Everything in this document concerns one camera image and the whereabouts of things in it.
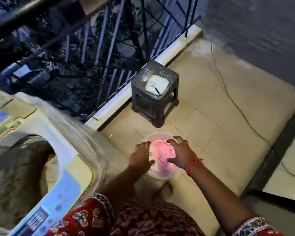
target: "red thread bracelet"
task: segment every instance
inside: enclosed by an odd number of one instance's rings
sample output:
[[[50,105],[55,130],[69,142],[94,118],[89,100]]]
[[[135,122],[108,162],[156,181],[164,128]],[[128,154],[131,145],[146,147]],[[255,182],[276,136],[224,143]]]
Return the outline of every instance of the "red thread bracelet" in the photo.
[[[187,175],[190,176],[190,175],[189,175],[189,167],[190,167],[192,164],[201,163],[202,161],[203,161],[203,159],[200,159],[200,158],[193,160],[193,161],[187,166],[187,168],[186,168],[186,173],[187,173]]]

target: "balcony floor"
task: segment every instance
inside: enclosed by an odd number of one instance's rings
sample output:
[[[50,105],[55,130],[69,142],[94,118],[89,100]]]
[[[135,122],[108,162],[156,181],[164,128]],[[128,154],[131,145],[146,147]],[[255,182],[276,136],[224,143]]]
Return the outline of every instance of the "balcony floor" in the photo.
[[[295,89],[288,83],[213,45],[213,54],[227,90],[255,130],[273,143],[295,110]],[[180,75],[180,103],[155,128],[129,104],[102,134],[129,156],[137,143],[156,131],[180,135],[204,164],[239,195],[263,161],[268,144],[260,139],[224,93],[211,56],[210,42],[195,39],[169,66]],[[161,185],[144,176],[139,195],[147,198]],[[174,179],[172,202],[188,212],[206,235],[219,225],[201,191],[179,172]]]

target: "red sleeve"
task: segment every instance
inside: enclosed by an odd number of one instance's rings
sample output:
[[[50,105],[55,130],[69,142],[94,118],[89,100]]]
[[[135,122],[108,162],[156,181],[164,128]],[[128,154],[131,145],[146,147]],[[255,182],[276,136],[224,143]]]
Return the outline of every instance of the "red sleeve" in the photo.
[[[107,236],[113,221],[109,200],[94,194],[52,226],[45,236]]]
[[[255,217],[244,222],[232,236],[283,236],[273,226],[261,217]]]

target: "washing machine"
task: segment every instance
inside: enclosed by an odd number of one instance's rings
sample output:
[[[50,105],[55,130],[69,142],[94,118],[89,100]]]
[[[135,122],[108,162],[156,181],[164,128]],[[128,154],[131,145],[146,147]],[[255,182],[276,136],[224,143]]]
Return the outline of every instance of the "washing machine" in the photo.
[[[44,235],[126,168],[99,132],[33,98],[0,91],[0,235]]]

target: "pink cloth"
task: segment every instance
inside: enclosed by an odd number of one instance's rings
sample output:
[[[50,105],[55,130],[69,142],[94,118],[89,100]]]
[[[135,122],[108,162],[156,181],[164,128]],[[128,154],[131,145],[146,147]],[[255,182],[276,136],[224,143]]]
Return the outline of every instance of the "pink cloth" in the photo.
[[[164,173],[164,171],[169,171],[173,168],[173,163],[166,161],[166,159],[175,158],[176,156],[171,144],[161,139],[154,140],[150,144],[150,152],[153,153],[151,157],[158,160],[155,166],[151,168],[153,171]]]

